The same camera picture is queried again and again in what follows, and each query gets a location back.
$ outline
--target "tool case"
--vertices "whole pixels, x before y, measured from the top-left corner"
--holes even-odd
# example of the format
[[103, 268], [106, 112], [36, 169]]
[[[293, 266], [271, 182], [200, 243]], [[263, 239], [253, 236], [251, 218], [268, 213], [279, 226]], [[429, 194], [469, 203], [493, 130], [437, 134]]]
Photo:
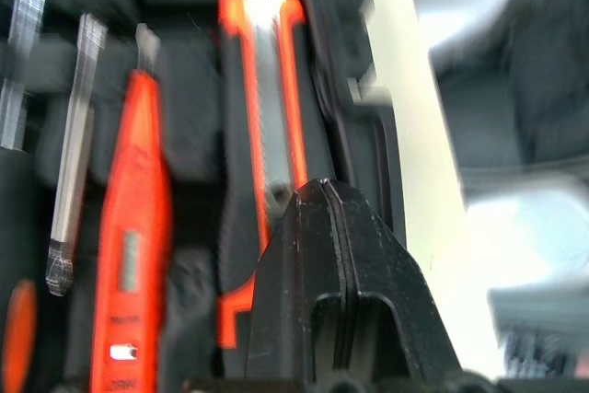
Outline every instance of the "tool case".
[[[301, 0], [306, 20], [293, 33], [306, 163], [309, 179], [337, 179], [359, 189], [403, 244], [393, 110], [358, 101], [350, 91], [349, 80], [360, 80], [372, 63], [361, 13], [366, 1]], [[12, 0], [2, 3], [0, 75], [7, 78], [17, 61], [6, 46]], [[92, 90], [94, 131], [74, 283], [70, 294], [60, 298], [47, 291], [44, 272], [75, 75], [77, 21], [87, 11], [102, 20], [109, 33]], [[215, 338], [218, 296], [243, 284], [259, 258], [258, 245], [249, 249], [247, 245], [256, 225], [250, 210], [253, 191], [244, 179], [249, 173], [248, 150], [240, 132], [244, 128], [229, 124], [234, 113], [243, 112], [243, 103], [229, 99], [231, 85], [243, 81], [243, 73], [236, 65], [238, 58], [227, 56], [219, 0], [47, 0], [41, 33], [25, 66], [24, 153], [19, 159], [13, 152], [0, 153], [0, 235], [7, 235], [4, 226], [11, 232], [26, 219], [26, 235], [19, 235], [31, 245], [3, 251], [0, 273], [14, 273], [15, 281], [23, 272], [29, 274], [39, 299], [27, 391], [88, 389], [100, 214], [125, 91], [137, 65], [138, 23], [145, 23], [160, 39], [155, 75], [161, 91], [163, 151], [173, 189], [173, 252], [159, 390], [180, 391], [188, 378], [241, 377], [245, 369], [249, 314], [237, 316], [234, 352], [221, 351]], [[19, 161], [26, 165], [21, 167]], [[239, 184], [231, 189], [229, 182]], [[7, 237], [2, 244], [14, 242]], [[232, 242], [238, 247], [224, 247]], [[12, 280], [6, 281], [0, 289], [11, 284]], [[9, 294], [0, 294], [0, 330]]]

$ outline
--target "black tool case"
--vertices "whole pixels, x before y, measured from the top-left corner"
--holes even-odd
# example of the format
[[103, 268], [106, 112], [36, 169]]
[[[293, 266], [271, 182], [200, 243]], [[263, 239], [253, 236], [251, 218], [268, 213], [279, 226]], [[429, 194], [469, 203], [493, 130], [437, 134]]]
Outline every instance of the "black tool case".
[[[0, 74], [6, 77], [16, 63], [6, 48], [12, 0], [1, 1]], [[338, 179], [358, 188], [404, 243], [393, 110], [356, 103], [349, 89], [348, 79], [359, 80], [372, 63], [360, 12], [365, 0], [301, 1], [306, 24], [294, 30], [294, 42], [309, 178]], [[243, 223], [236, 226], [221, 223], [224, 212], [230, 210], [226, 183], [230, 165], [235, 163], [225, 148], [226, 115], [234, 104], [227, 103], [225, 96], [235, 78], [226, 72], [221, 57], [224, 43], [217, 3], [46, 2], [41, 35], [26, 64], [28, 118], [23, 156], [30, 163], [30, 176], [15, 173], [18, 165], [0, 157], [0, 191], [16, 189], [13, 181], [25, 180], [30, 193], [0, 195], [0, 217], [12, 220], [17, 208], [25, 205], [34, 219], [29, 232], [34, 248], [0, 262], [0, 273], [22, 272], [14, 265], [19, 260], [35, 269], [39, 329], [28, 391], [46, 392], [57, 386], [72, 388], [57, 391], [87, 391], [100, 212], [127, 81], [137, 65], [134, 33], [141, 22], [161, 40], [155, 74], [161, 90], [162, 139], [173, 182], [174, 252], [160, 345], [160, 390], [179, 391], [187, 378], [224, 375], [225, 362], [214, 339], [215, 303], [223, 290], [218, 274], [234, 274], [239, 284], [252, 274], [257, 259], [251, 263], [239, 256], [218, 259], [220, 238], [227, 235], [223, 229], [232, 228], [236, 231], [231, 234], [241, 235], [249, 229], [251, 214], [243, 214]], [[68, 296], [58, 298], [45, 288], [44, 272], [82, 11], [91, 11], [109, 27], [109, 33], [93, 88], [94, 132], [74, 285]], [[9, 229], [11, 223], [0, 219], [0, 228]], [[9, 292], [0, 300], [2, 321], [8, 296]]]

